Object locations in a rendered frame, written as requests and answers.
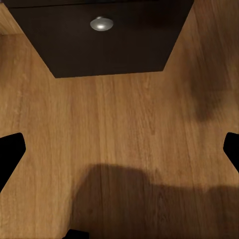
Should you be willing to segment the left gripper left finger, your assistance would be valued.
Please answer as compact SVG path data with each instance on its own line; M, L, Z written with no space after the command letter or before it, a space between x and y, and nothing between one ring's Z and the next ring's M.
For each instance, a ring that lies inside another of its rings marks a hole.
M0 192L26 152L21 132L0 138Z

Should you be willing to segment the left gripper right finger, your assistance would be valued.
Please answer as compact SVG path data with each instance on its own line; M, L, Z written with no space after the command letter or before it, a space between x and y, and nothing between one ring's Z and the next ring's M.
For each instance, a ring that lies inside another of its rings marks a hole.
M228 132L223 150L239 173L239 134Z

